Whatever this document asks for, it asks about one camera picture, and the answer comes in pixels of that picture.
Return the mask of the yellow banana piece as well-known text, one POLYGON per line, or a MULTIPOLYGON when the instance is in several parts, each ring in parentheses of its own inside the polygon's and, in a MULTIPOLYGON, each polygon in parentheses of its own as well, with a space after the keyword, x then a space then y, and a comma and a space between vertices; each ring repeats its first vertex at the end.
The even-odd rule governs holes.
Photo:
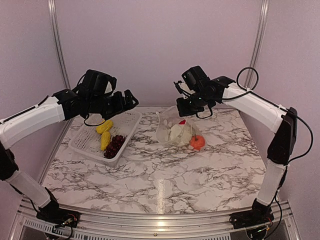
POLYGON ((102 135, 105 131, 109 131, 112 126, 113 126, 113 121, 110 119, 106 120, 102 124, 96 127, 96 132, 102 135))

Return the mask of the red bell pepper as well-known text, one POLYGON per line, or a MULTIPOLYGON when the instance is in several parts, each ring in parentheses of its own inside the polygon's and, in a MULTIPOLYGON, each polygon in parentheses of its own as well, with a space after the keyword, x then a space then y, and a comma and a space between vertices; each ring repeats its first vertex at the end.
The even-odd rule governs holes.
POLYGON ((179 125, 185 125, 186 122, 187 122, 187 121, 184 119, 184 120, 180 121, 178 124, 179 124, 179 125))

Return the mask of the yellow corn cob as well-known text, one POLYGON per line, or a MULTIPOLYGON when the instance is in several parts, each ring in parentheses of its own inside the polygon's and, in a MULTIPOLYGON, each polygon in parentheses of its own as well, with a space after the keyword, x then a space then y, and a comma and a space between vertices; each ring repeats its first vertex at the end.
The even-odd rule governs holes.
POLYGON ((101 135, 100 139, 100 149, 102 151, 105 151, 107 149, 107 146, 109 145, 111 140, 111 135, 109 131, 104 131, 101 135))

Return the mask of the white cauliflower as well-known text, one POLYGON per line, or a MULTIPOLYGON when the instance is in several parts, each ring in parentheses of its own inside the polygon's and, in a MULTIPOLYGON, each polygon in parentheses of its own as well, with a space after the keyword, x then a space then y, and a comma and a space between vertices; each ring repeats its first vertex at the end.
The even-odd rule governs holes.
POLYGON ((193 136, 192 131, 192 127, 189 124, 175 124, 170 129, 169 141, 176 147, 187 146, 193 136))

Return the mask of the clear zip top bag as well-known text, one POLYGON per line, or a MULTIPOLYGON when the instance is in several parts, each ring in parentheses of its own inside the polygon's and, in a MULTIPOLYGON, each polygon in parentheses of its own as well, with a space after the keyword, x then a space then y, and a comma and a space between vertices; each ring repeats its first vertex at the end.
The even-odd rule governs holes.
POLYGON ((196 124, 187 117, 180 117, 178 109, 172 106, 164 112, 156 113, 158 126, 156 139, 164 146, 188 148, 201 151, 207 142, 196 124))

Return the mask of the dark red grape bunch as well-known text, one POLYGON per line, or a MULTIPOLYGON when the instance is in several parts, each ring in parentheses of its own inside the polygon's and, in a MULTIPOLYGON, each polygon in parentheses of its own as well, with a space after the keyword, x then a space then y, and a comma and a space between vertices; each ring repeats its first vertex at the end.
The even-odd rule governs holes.
POLYGON ((106 150, 103 154, 104 158, 112 159, 119 152, 120 148, 123 146, 126 138, 123 135, 116 135, 112 137, 111 142, 106 147, 106 150))

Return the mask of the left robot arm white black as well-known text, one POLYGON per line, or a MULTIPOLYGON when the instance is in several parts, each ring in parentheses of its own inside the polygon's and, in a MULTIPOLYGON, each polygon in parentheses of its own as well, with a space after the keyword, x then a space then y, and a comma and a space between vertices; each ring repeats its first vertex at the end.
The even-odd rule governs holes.
POLYGON ((0 179, 30 198, 53 223, 63 219, 63 211, 49 192, 27 173, 19 170, 10 148, 23 138, 49 125, 90 114, 100 114, 104 120, 132 110, 139 104, 130 90, 80 95, 70 89, 61 90, 41 103, 0 121, 0 179))

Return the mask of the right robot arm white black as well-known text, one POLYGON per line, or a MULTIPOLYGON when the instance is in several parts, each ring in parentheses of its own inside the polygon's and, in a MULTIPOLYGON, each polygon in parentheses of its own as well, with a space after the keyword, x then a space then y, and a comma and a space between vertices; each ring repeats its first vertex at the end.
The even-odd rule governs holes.
POLYGON ((181 117, 197 115, 205 107, 212 109, 216 104, 225 104, 256 119, 274 133, 267 149, 266 173, 252 209, 247 214, 252 224, 260 223, 267 216, 288 171, 297 138, 296 109, 272 103, 226 76, 196 79, 183 75, 183 81, 175 82, 174 86, 182 95, 176 100, 181 117))

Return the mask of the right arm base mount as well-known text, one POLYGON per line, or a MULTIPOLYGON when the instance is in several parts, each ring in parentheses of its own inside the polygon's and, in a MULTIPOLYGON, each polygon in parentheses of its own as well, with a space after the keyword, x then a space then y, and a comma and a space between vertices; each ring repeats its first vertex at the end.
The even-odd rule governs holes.
POLYGON ((256 225, 271 223, 274 215, 270 205, 263 205, 256 200, 250 210, 234 212, 229 216, 229 222, 234 229, 253 227, 256 225))

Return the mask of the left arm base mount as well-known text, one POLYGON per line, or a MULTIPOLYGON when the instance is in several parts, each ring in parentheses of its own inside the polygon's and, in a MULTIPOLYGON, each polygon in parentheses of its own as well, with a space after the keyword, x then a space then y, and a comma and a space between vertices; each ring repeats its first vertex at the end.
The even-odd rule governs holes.
POLYGON ((80 213, 78 211, 60 208, 57 201, 51 200, 46 206, 38 208, 36 217, 40 220, 55 224, 55 228, 65 226, 76 228, 80 213))

